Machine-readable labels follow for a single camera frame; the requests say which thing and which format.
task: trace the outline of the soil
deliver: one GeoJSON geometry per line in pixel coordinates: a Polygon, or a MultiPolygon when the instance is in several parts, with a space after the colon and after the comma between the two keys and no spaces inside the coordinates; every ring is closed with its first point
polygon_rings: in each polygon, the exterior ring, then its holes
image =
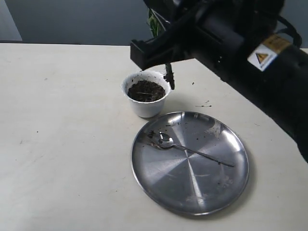
{"type": "Polygon", "coordinates": [[[165,96],[165,89],[157,83],[141,80],[131,86],[128,96],[139,102],[153,102],[165,96]]]}

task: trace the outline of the green plant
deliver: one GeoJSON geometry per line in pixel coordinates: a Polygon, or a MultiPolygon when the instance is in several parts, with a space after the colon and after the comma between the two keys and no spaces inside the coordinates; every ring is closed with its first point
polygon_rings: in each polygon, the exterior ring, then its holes
{"type": "MultiPolygon", "coordinates": [[[[148,25],[150,27],[153,38],[164,32],[164,28],[162,27],[162,25],[160,24],[160,22],[158,21],[158,19],[156,18],[151,9],[149,9],[149,14],[148,14],[148,25]]],[[[174,84],[174,75],[171,63],[166,63],[165,67],[166,67],[166,74],[164,75],[164,79],[167,82],[169,82],[171,89],[174,90],[175,84],[174,84]]]]}

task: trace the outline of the spoon handle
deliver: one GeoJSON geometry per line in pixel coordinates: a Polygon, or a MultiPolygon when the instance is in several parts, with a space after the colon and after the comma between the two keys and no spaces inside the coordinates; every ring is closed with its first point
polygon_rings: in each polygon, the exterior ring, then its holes
{"type": "Polygon", "coordinates": [[[229,167],[234,167],[234,165],[231,165],[231,164],[228,164],[226,162],[223,162],[223,161],[221,161],[221,160],[219,160],[219,159],[217,159],[217,158],[215,158],[215,157],[213,157],[211,155],[208,155],[208,154],[205,154],[205,153],[202,153],[202,152],[199,152],[199,151],[191,150],[191,149],[186,148],[185,146],[182,146],[182,145],[175,144],[175,146],[183,148],[183,149],[186,149],[189,152],[199,154],[199,155],[204,156],[204,157],[206,157],[206,158],[208,158],[210,160],[214,160],[214,161],[218,162],[219,164],[226,165],[226,166],[229,166],[229,167]]]}

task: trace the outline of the plate rim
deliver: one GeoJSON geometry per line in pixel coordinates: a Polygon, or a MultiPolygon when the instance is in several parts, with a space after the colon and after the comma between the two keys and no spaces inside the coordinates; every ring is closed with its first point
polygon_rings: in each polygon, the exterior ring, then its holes
{"type": "Polygon", "coordinates": [[[200,112],[193,112],[193,111],[177,111],[177,112],[169,112],[169,113],[166,113],[166,114],[163,114],[163,115],[159,115],[157,118],[153,118],[151,119],[150,121],[148,121],[147,123],[145,123],[145,125],[143,125],[138,133],[136,134],[134,140],[133,140],[133,143],[132,143],[132,146],[131,146],[131,150],[130,150],[130,165],[131,165],[131,169],[132,169],[132,172],[133,172],[133,175],[134,175],[134,178],[135,180],[137,181],[137,183],[139,184],[139,186],[142,188],[142,190],[145,192],[145,194],[150,197],[154,202],[156,202],[158,205],[160,205],[161,207],[163,207],[164,209],[168,210],[168,211],[171,211],[173,213],[176,213],[176,214],[179,214],[179,215],[187,215],[187,216],[206,216],[206,215],[211,215],[211,214],[214,214],[216,212],[219,212],[227,207],[229,207],[230,205],[232,205],[235,201],[238,200],[238,198],[243,194],[243,192],[245,191],[246,187],[247,187],[247,184],[248,184],[248,181],[249,181],[249,176],[250,176],[250,164],[249,164],[250,160],[249,160],[249,156],[247,154],[247,150],[246,150],[246,147],[245,145],[243,144],[243,142],[241,141],[241,139],[238,137],[238,135],[230,128],[228,127],[226,124],[222,123],[220,120],[212,117],[212,116],[209,116],[207,114],[203,114],[203,113],[200,113],[200,112]],[[134,148],[134,145],[135,145],[135,142],[136,142],[136,139],[137,137],[139,136],[139,134],[141,133],[141,131],[150,123],[150,122],[153,122],[153,120],[158,120],[160,119],[161,117],[164,117],[164,116],[167,116],[167,115],[171,115],[171,114],[177,114],[177,113],[194,113],[194,114],[200,114],[200,115],[203,115],[203,116],[207,116],[209,118],[212,118],[216,121],[218,121],[219,123],[223,124],[224,126],[226,126],[226,128],[229,129],[229,131],[232,132],[232,134],[237,138],[237,140],[240,142],[240,144],[242,145],[242,147],[244,148],[244,153],[245,153],[245,156],[246,156],[246,159],[247,159],[247,175],[246,175],[246,178],[245,178],[245,182],[244,182],[244,186],[242,188],[242,190],[240,191],[240,193],[233,198],[233,200],[231,200],[228,204],[224,205],[223,207],[221,208],[218,208],[218,209],[214,209],[212,211],[209,211],[209,212],[204,212],[204,213],[194,213],[194,212],[183,212],[183,211],[179,211],[177,209],[174,209],[172,207],[169,207],[163,203],[160,203],[159,201],[157,201],[155,198],[153,198],[148,192],[147,190],[145,190],[145,188],[143,187],[143,185],[140,183],[140,181],[138,180],[138,177],[136,175],[136,172],[135,172],[135,169],[134,169],[134,164],[133,164],[133,148],[134,148]]]}

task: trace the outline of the cup rim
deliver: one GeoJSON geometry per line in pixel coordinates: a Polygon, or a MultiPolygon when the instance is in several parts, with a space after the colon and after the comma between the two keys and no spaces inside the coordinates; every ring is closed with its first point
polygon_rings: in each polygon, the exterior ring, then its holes
{"type": "MultiPolygon", "coordinates": [[[[161,72],[158,72],[158,71],[146,70],[146,71],[140,71],[140,72],[137,72],[137,73],[142,73],[142,72],[143,72],[143,73],[152,73],[152,74],[154,74],[154,75],[156,75],[156,76],[159,76],[160,78],[164,79],[164,75],[163,75],[161,72]]],[[[141,103],[141,104],[153,104],[153,103],[157,103],[157,102],[160,102],[160,101],[164,100],[164,99],[170,94],[170,92],[171,92],[171,87],[170,87],[170,84],[169,84],[168,82],[166,82],[166,83],[167,83],[167,86],[168,86],[168,87],[167,87],[167,90],[166,90],[166,93],[165,93],[165,95],[164,95],[162,98],[160,98],[159,100],[152,101],[152,102],[141,102],[141,101],[137,101],[137,100],[132,99],[132,98],[129,97],[129,96],[127,95],[127,93],[124,91],[124,84],[125,84],[127,78],[129,78],[130,76],[135,75],[135,74],[137,74],[137,73],[134,73],[134,74],[131,74],[131,75],[127,76],[127,77],[122,81],[122,84],[121,84],[122,92],[123,92],[123,93],[125,94],[125,96],[126,96],[127,98],[129,98],[131,101],[133,101],[133,102],[135,102],[135,103],[141,103]]]]}

